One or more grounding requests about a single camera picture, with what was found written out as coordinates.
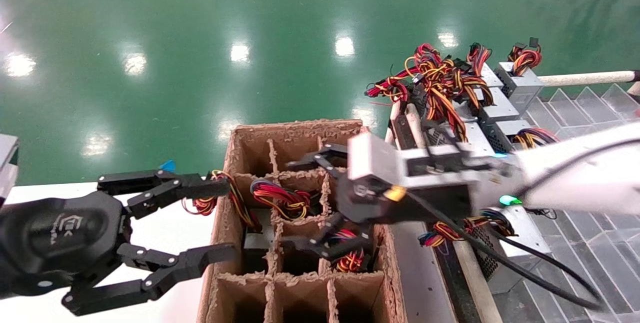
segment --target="black wire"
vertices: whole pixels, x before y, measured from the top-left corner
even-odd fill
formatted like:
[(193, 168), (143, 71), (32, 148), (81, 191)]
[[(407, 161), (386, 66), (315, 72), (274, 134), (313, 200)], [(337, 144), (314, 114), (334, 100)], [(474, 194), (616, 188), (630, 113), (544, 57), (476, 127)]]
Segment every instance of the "black wire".
[(558, 218), (558, 214), (554, 209), (530, 209), (524, 208), (527, 213), (535, 214), (536, 216), (545, 216), (551, 220), (556, 220)]
[(522, 188), (518, 189), (514, 194), (512, 194), (512, 196), (515, 197), (515, 198), (522, 199), (530, 191), (533, 191), (534, 189), (538, 188), (539, 186), (541, 186), (542, 184), (544, 184), (545, 182), (547, 182), (551, 178), (555, 177), (559, 173), (562, 173), (564, 170), (566, 170), (567, 168), (573, 166), (574, 164), (576, 164), (576, 163), (578, 163), (580, 161), (583, 161), (584, 159), (587, 159), (587, 158), (589, 158), (589, 157), (591, 157), (593, 155), (596, 155), (596, 154), (600, 154), (602, 152), (606, 152), (608, 150), (613, 150), (614, 148), (618, 148), (618, 147), (622, 147), (622, 146), (628, 146), (628, 145), (637, 145), (638, 143), (640, 143), (640, 138), (633, 138), (633, 139), (617, 141), (617, 142), (611, 143), (609, 145), (603, 145), (603, 146), (601, 146), (599, 148), (588, 150), (587, 152), (584, 152), (583, 154), (579, 154), (579, 155), (577, 155), (575, 157), (572, 157), (568, 161), (565, 161), (564, 163), (562, 163), (562, 164), (560, 164), (558, 166), (554, 166), (554, 168), (550, 168), (549, 170), (546, 171), (545, 175), (542, 175), (542, 177), (537, 178), (531, 184), (528, 184), (528, 185), (523, 186)]
[(541, 277), (538, 277), (537, 275), (522, 268), (518, 264), (515, 264), (514, 262), (507, 259), (506, 257), (503, 257), (502, 255), (498, 254), (495, 250), (493, 250), (492, 248), (487, 246), (485, 243), (480, 241), (480, 239), (477, 239), (476, 237), (468, 234), (464, 229), (459, 227), (459, 225), (457, 225), (453, 220), (451, 220), (448, 216), (446, 216), (446, 214), (442, 213), (441, 211), (433, 207), (431, 204), (429, 204), (429, 202), (427, 202), (423, 198), (420, 198), (416, 194), (411, 192), (407, 192), (407, 196), (412, 198), (414, 201), (418, 202), (418, 204), (420, 204), (427, 211), (429, 211), (429, 213), (433, 214), (434, 217), (437, 218), (439, 221), (446, 223), (446, 225), (448, 225), (451, 228), (451, 230), (453, 230), (458, 235), (460, 235), (460, 237), (464, 238), (467, 242), (469, 242), (469, 244), (471, 244), (473, 248), (476, 248), (476, 250), (482, 251), (484, 254), (488, 255), (492, 259), (495, 259), (496, 261), (503, 264), (503, 266), (505, 266), (506, 268), (509, 268), (510, 270), (523, 276), (524, 278), (530, 280), (531, 282), (539, 285), (540, 287), (546, 289), (547, 291), (559, 297), (562, 297), (569, 302), (575, 303), (576, 305), (585, 307), (586, 309), (590, 309), (590, 310), (603, 309), (602, 296), (598, 293), (598, 291), (592, 285), (586, 282), (583, 278), (581, 278), (580, 275), (575, 273), (573, 270), (569, 269), (566, 265), (560, 263), (559, 261), (553, 259), (552, 257), (544, 255), (543, 253), (538, 252), (537, 250), (528, 248), (516, 241), (512, 241), (502, 236), (498, 237), (503, 241), (505, 241), (506, 243), (513, 244), (515, 247), (520, 248), (521, 250), (526, 250), (527, 252), (530, 252), (536, 255), (537, 257), (540, 257), (541, 259), (544, 259), (545, 261), (560, 268), (561, 270), (569, 274), (571, 277), (576, 279), (576, 281), (578, 281), (578, 283), (581, 284), (587, 290), (588, 293), (594, 296), (594, 298), (596, 299), (596, 302), (592, 302), (584, 298), (580, 298), (580, 296), (577, 296), (576, 294), (566, 291), (556, 285), (551, 284), (551, 282), (548, 282), (547, 280), (544, 280)]

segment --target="wire bundle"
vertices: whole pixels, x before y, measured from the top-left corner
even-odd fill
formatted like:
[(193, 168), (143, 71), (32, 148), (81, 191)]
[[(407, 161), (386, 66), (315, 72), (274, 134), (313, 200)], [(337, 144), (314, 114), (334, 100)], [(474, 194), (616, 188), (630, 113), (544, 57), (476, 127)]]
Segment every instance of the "wire bundle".
[[(356, 234), (348, 229), (341, 229), (331, 238), (329, 238), (329, 244), (338, 244), (350, 239), (356, 238)], [(360, 248), (358, 250), (352, 250), (344, 257), (341, 257), (334, 263), (334, 268), (342, 273), (347, 272), (359, 272), (362, 268), (362, 262), (364, 261), (364, 250)]]
[(516, 43), (507, 56), (509, 62), (513, 62), (513, 74), (519, 77), (527, 68), (533, 69), (542, 62), (542, 47), (538, 39), (531, 37), (528, 40), (528, 46), (529, 48), (523, 43)]
[(416, 86), (420, 85), (426, 92), (425, 100), (429, 109), (426, 120), (448, 121), (455, 136), (462, 142), (467, 141), (464, 122), (455, 110), (453, 100), (469, 100), (475, 109), (480, 109), (480, 102), (474, 89), (482, 90), (485, 104), (493, 105), (493, 96), (482, 79), (482, 67), (492, 54), (492, 50), (480, 43), (473, 43), (466, 61), (441, 57), (440, 52), (429, 43), (423, 43), (415, 49), (413, 56), (404, 61), (404, 70), (396, 75), (373, 83), (365, 95), (375, 98), (384, 95), (392, 102), (406, 102), (409, 91), (402, 80), (411, 77)]
[(546, 129), (531, 127), (519, 130), (511, 141), (520, 143), (525, 150), (528, 150), (550, 143), (558, 143), (560, 139)]
[[(226, 180), (229, 183), (229, 200), (233, 203), (233, 207), (235, 208), (236, 213), (240, 217), (240, 220), (244, 223), (247, 228), (251, 232), (262, 232), (263, 227), (260, 225), (258, 218), (249, 212), (247, 209), (247, 205), (245, 204), (245, 200), (242, 198), (242, 194), (238, 190), (238, 186), (236, 185), (236, 181), (231, 175), (222, 170), (211, 170), (210, 173), (211, 180)], [(182, 207), (185, 211), (190, 214), (208, 216), (213, 212), (213, 209), (216, 207), (217, 197), (206, 197), (192, 200), (192, 205), (195, 207), (196, 211), (190, 211), (187, 209), (186, 200), (182, 200)]]
[[(464, 229), (467, 234), (473, 234), (474, 230), (490, 225), (496, 232), (505, 236), (515, 236), (514, 227), (509, 222), (504, 214), (493, 209), (483, 209), (480, 211), (480, 216), (472, 216), (462, 220)], [(451, 227), (442, 221), (436, 222), (432, 231), (418, 237), (420, 245), (423, 247), (437, 247), (443, 244), (446, 240), (449, 241), (464, 241), (464, 237), (455, 232)]]
[(305, 218), (309, 213), (311, 194), (306, 191), (283, 188), (267, 179), (254, 180), (249, 191), (258, 202), (272, 207), (290, 221)]

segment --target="gray metal housing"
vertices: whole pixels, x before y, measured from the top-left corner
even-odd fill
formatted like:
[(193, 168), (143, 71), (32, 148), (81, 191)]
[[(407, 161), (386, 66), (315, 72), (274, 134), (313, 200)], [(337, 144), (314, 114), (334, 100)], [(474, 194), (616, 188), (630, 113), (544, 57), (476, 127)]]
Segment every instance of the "gray metal housing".
[(519, 112), (518, 117), (521, 117), (545, 85), (529, 68), (522, 73), (521, 77), (512, 76), (510, 74), (512, 70), (514, 70), (514, 63), (503, 61), (498, 63), (498, 68), (496, 68), (495, 72), (504, 83), (502, 92), (505, 93), (509, 98), (509, 102)]

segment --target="power supply unit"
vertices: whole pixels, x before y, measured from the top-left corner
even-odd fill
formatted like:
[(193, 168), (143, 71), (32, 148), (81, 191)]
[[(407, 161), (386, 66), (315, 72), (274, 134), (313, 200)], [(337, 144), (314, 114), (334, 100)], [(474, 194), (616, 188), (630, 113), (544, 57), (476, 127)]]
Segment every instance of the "power supply unit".
[[(521, 243), (529, 248), (533, 248), (543, 254), (551, 254), (551, 250), (542, 238), (540, 230), (536, 227), (530, 214), (526, 212), (523, 207), (510, 207), (508, 209), (504, 209), (502, 213), (509, 220), (514, 231), (518, 235), (509, 237), (509, 239), (516, 241), (517, 243)], [(489, 234), (489, 232), (486, 231), (487, 229), (492, 228), (476, 228), (473, 235), (498, 252), (499, 255), (510, 259), (518, 266), (521, 266), (527, 271), (532, 271), (542, 260), (529, 252), (525, 252), (524, 250), (498, 240), (496, 237)], [(489, 284), (489, 289), (492, 294), (507, 293), (514, 288), (516, 284), (523, 280), (521, 275), (498, 263), (498, 261), (487, 256), (485, 253), (476, 250), (475, 255), (477, 257), (478, 264), (480, 264), (480, 270), (482, 270), (482, 274), (484, 275), (487, 284)]]

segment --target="epoxy floor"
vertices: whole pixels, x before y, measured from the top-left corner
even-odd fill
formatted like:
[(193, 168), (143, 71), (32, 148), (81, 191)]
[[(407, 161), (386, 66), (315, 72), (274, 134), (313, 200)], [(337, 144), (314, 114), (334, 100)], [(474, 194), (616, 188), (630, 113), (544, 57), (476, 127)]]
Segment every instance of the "epoxy floor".
[(539, 75), (634, 70), (640, 0), (0, 0), (0, 132), (19, 184), (221, 168), (238, 124), (362, 118), (366, 84), (422, 43), (506, 58), (529, 36)]

